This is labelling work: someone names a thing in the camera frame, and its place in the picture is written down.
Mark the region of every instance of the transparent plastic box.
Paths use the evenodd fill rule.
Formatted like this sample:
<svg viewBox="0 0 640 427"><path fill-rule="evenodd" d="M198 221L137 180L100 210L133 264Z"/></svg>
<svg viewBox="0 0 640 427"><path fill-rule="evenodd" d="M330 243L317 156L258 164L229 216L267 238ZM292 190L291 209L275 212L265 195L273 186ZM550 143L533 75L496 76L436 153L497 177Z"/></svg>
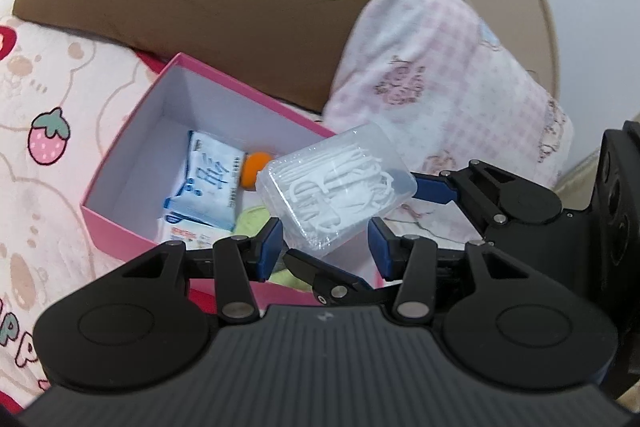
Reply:
<svg viewBox="0 0 640 427"><path fill-rule="evenodd" d="M412 198L417 183L380 127L369 123L271 161L256 189L289 248L315 257Z"/></svg>

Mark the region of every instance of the metal screw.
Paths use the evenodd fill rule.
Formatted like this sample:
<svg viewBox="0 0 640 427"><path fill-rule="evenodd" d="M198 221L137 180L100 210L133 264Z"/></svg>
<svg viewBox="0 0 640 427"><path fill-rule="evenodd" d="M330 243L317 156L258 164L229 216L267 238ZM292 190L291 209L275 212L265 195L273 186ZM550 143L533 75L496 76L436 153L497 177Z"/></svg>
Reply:
<svg viewBox="0 0 640 427"><path fill-rule="evenodd" d="M347 288L344 286L334 286L331 288L331 296L335 299L342 299L347 295Z"/></svg>
<svg viewBox="0 0 640 427"><path fill-rule="evenodd" d="M421 319L429 314L429 307L422 302L407 301L398 306L398 313L406 319Z"/></svg>
<svg viewBox="0 0 640 427"><path fill-rule="evenodd" d="M230 319L245 319L250 317L255 308L248 302L229 302L222 307L222 314Z"/></svg>

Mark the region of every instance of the pink strawberry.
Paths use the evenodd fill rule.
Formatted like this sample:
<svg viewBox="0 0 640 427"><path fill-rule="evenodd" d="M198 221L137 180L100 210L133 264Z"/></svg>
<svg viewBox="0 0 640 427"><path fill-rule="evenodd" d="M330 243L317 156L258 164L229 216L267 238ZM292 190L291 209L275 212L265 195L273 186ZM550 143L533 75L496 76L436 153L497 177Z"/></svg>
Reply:
<svg viewBox="0 0 640 427"><path fill-rule="evenodd" d="M29 154L39 165L52 165L65 152L70 134L69 124L62 117L60 107L44 112L31 122L27 141Z"/></svg>

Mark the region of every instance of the open box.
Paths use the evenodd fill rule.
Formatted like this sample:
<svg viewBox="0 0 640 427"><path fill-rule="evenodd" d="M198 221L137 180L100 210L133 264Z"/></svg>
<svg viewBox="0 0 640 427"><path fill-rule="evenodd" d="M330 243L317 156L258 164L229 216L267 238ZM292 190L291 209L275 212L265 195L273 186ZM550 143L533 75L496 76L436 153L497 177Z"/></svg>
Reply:
<svg viewBox="0 0 640 427"><path fill-rule="evenodd" d="M280 102L184 54L162 70L138 103L82 201L94 245L130 261L156 245L164 199L184 181L189 130L199 130L245 152L284 155L333 133ZM261 204L241 191L238 212ZM209 280L192 287L213 293ZM258 305L315 303L309 293L255 283Z"/></svg>

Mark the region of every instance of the white wall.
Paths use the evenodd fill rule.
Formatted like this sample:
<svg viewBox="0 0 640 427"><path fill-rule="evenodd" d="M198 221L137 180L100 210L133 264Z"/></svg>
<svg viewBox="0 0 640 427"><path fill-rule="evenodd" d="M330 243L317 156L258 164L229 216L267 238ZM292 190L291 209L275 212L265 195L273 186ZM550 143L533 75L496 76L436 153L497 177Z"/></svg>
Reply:
<svg viewBox="0 0 640 427"><path fill-rule="evenodd" d="M560 102L574 122L566 169L606 128L640 112L640 0L549 0L560 48Z"/></svg>

